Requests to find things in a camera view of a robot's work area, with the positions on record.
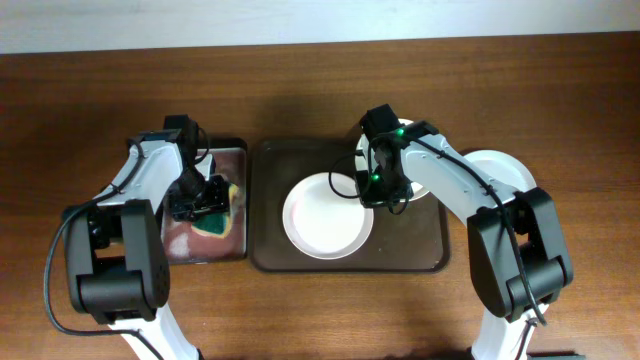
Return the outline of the white plate with faint stains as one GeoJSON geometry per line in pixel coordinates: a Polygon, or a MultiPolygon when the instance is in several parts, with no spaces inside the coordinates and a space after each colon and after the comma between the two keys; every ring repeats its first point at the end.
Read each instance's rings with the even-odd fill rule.
{"type": "MultiPolygon", "coordinates": [[[[410,125],[413,123],[412,120],[409,119],[403,119],[400,118],[399,122],[402,125],[410,125]]],[[[362,153],[365,152],[365,144],[366,144],[366,136],[365,135],[361,135],[358,142],[356,143],[356,147],[355,150],[356,151],[361,151],[362,153]]],[[[355,157],[354,159],[354,165],[355,165],[355,169],[357,171],[364,171],[367,169],[367,159],[364,155],[358,155],[355,157]]],[[[429,191],[426,190],[422,185],[418,184],[417,182],[412,182],[411,183],[411,187],[412,187],[412,191],[413,191],[413,197],[411,198],[411,201],[415,201],[418,200],[424,196],[426,196],[429,191]]]]}

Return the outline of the green and yellow sponge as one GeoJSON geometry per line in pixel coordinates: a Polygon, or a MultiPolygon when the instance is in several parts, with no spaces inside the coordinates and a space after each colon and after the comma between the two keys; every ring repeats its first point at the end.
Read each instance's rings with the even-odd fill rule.
{"type": "Polygon", "coordinates": [[[206,215],[191,225],[192,230],[205,237],[225,238],[232,229],[233,218],[238,210],[236,204],[239,197],[239,187],[233,183],[229,185],[229,210],[225,213],[214,213],[206,215]]]}

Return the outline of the pale grey plate red streaks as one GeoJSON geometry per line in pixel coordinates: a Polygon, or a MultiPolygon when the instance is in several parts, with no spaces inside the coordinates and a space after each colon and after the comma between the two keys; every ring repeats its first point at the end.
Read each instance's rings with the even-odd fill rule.
{"type": "Polygon", "coordinates": [[[465,159],[496,180],[527,192],[537,187],[529,169],[515,157],[496,150],[476,150],[465,159]]]}

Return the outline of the white plate with red squiggle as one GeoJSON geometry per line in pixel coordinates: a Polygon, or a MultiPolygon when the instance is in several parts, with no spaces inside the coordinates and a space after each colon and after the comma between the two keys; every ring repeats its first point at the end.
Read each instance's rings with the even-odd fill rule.
{"type": "Polygon", "coordinates": [[[317,173],[298,182],[282,209],[290,243],[319,260],[337,260],[359,250],[373,229],[374,211],[336,194],[355,190],[355,181],[339,173],[317,173]]]}

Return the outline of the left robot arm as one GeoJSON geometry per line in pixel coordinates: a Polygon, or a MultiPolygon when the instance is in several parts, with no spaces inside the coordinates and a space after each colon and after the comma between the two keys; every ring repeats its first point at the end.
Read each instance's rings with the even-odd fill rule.
{"type": "Polygon", "coordinates": [[[121,336],[141,359],[199,359],[168,304],[170,269],[162,212],[195,222],[230,208],[229,185],[199,156],[202,130],[163,130],[129,139],[127,162],[96,197],[68,208],[53,241],[64,245],[72,307],[99,329],[80,336],[121,336]]]}

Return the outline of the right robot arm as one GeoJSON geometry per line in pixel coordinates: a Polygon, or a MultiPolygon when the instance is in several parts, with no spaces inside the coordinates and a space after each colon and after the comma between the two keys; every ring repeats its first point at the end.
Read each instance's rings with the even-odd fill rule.
{"type": "Polygon", "coordinates": [[[367,167],[356,174],[365,207],[407,205],[420,184],[464,222],[473,287],[485,308],[474,359],[526,359],[544,313],[574,278],[551,196],[487,174],[426,122],[361,119],[367,167]]]}

